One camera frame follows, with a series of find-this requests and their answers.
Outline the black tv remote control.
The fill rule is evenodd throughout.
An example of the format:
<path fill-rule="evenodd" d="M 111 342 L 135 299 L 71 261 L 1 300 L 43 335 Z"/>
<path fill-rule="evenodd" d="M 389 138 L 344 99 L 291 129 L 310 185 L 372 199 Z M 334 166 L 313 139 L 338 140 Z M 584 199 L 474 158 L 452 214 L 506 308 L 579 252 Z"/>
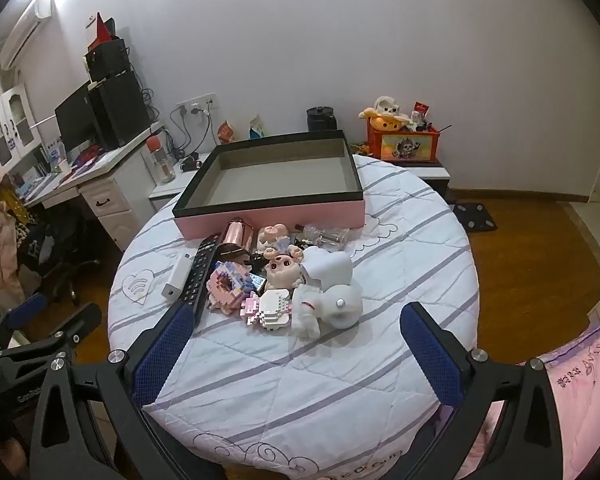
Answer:
<path fill-rule="evenodd" d="M 194 327 L 198 326 L 202 311 L 208 300 L 207 281 L 214 270 L 215 253 L 219 242 L 219 233 L 208 236 L 201 241 L 186 278 L 184 289 L 178 297 L 178 300 L 188 304 L 193 309 Z"/>

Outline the pink donut brick model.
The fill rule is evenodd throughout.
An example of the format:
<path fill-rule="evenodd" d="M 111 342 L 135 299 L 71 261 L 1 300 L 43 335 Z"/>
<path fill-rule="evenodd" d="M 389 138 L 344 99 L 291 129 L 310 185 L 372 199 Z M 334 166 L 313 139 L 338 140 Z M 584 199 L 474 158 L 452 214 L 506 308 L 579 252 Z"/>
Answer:
<path fill-rule="evenodd" d="M 257 295 L 264 284 L 262 276 L 251 273 L 240 263 L 217 262 L 206 283 L 209 309 L 232 315 L 247 298 Z"/>

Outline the rose gold metal cup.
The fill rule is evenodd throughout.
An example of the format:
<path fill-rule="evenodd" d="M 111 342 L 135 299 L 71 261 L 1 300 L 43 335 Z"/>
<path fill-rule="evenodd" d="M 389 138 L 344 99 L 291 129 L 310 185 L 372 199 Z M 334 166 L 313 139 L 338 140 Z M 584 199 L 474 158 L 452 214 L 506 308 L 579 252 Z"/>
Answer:
<path fill-rule="evenodd" d="M 242 218 L 230 220 L 218 246 L 219 258 L 230 260 L 249 255 L 252 248 L 253 233 L 253 227 Z"/>

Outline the white pink brick model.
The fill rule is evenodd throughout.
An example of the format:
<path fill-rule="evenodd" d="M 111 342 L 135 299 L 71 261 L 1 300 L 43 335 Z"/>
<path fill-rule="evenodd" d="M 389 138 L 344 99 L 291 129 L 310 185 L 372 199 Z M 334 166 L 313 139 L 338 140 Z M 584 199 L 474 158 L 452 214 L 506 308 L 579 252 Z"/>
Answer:
<path fill-rule="evenodd" d="M 287 289 L 269 289 L 261 296 L 252 292 L 242 302 L 240 317 L 248 326 L 260 326 L 274 332 L 291 322 L 291 293 Z"/>

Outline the pink pig doll figurine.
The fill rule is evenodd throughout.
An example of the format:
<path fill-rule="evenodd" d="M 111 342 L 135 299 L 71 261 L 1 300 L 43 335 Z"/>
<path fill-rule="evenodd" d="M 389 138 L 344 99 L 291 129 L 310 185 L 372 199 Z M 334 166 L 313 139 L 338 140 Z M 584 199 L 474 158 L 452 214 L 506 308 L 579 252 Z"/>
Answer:
<path fill-rule="evenodd" d="M 265 266 L 265 289 L 294 289 L 302 283 L 301 263 L 303 250 L 289 245 L 286 252 L 277 248 L 266 248 L 263 257 L 268 260 Z"/>

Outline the pink winged doll figurine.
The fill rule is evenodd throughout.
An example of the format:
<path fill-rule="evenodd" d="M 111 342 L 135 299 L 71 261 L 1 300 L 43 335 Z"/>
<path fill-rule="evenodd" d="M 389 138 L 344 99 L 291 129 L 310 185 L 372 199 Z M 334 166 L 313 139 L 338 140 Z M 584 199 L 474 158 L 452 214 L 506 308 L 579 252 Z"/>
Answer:
<path fill-rule="evenodd" d="M 281 223 L 276 223 L 274 226 L 264 226 L 258 232 L 256 251 L 260 254 L 263 254 L 268 248 L 286 252 L 289 245 L 289 230 Z"/>

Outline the pink bed sheet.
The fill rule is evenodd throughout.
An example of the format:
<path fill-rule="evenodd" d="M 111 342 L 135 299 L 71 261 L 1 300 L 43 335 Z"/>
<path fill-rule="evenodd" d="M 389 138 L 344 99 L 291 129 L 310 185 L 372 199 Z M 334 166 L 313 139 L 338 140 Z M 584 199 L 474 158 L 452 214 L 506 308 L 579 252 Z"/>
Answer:
<path fill-rule="evenodd" d="M 564 477 L 574 479 L 600 448 L 600 322 L 540 360 L 557 406 Z"/>

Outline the red-cap glass bottle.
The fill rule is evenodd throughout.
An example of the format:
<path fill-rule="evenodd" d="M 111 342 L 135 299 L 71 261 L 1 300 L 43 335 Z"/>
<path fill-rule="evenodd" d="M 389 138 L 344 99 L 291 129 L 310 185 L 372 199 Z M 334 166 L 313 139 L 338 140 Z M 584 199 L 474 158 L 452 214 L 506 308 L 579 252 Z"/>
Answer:
<path fill-rule="evenodd" d="M 159 137 L 150 136 L 146 140 L 146 146 L 154 163 L 158 183 L 166 184 L 173 181 L 175 179 L 174 169 Z"/>

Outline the white glass-door cabinet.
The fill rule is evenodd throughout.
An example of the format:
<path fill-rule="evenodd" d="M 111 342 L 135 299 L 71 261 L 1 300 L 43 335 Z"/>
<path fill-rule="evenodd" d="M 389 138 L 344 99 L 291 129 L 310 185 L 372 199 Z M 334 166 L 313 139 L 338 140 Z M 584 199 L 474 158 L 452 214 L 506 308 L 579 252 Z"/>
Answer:
<path fill-rule="evenodd" d="M 0 170 L 11 170 L 42 145 L 34 123 L 23 84 L 0 96 Z"/>

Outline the black computer monitor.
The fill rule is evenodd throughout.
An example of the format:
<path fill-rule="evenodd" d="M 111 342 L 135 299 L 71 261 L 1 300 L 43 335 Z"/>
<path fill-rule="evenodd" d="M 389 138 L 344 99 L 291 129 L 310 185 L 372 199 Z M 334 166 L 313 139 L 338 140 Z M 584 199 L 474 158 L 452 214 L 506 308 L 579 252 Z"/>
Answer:
<path fill-rule="evenodd" d="M 71 152 L 87 141 L 96 139 L 97 131 L 90 102 L 88 83 L 84 82 L 55 108 L 61 141 Z"/>

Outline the black floor scale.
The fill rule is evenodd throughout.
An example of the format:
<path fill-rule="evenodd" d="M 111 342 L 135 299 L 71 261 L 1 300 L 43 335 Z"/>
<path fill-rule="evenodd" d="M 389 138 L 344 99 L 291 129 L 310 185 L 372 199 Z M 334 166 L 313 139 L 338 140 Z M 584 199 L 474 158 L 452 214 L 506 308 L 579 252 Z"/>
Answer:
<path fill-rule="evenodd" d="M 456 203 L 452 211 L 467 233 L 492 232 L 498 228 L 482 203 Z"/>

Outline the blue white snack bag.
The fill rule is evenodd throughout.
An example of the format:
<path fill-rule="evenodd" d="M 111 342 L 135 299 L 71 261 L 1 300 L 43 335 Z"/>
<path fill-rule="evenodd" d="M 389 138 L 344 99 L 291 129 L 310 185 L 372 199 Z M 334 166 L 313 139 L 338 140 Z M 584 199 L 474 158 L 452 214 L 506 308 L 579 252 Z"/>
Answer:
<path fill-rule="evenodd" d="M 262 118 L 257 115 L 250 120 L 249 137 L 250 139 L 262 139 L 266 136 L 266 130 Z"/>

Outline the black electric kettle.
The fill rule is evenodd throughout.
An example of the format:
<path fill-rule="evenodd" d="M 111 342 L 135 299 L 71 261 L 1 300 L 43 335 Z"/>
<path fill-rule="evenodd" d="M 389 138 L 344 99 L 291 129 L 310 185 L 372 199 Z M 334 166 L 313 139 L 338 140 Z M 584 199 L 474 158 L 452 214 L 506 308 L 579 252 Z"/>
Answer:
<path fill-rule="evenodd" d="M 331 106 L 314 106 L 306 110 L 309 132 L 337 130 L 337 119 Z"/>

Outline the white plush toy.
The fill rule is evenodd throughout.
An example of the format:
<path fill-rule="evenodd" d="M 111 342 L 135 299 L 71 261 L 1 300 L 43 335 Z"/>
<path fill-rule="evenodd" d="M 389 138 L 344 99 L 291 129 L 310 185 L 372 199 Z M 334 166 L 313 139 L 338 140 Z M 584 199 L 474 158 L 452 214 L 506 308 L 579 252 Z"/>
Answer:
<path fill-rule="evenodd" d="M 391 96 L 380 96 L 373 106 L 362 110 L 358 118 L 366 119 L 378 131 L 399 131 L 415 125 L 411 118 L 401 113 L 400 105 Z"/>

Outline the wall power socket strip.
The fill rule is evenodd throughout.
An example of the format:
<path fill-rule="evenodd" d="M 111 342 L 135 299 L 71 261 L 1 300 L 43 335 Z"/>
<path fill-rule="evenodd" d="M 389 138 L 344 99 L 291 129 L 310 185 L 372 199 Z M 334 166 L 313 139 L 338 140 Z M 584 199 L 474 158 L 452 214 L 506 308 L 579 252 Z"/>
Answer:
<path fill-rule="evenodd" d="M 216 110 L 218 106 L 218 96 L 214 92 L 210 92 L 203 96 L 179 102 L 176 108 L 182 114 L 197 115 L 199 113 L 209 113 L 212 110 Z"/>

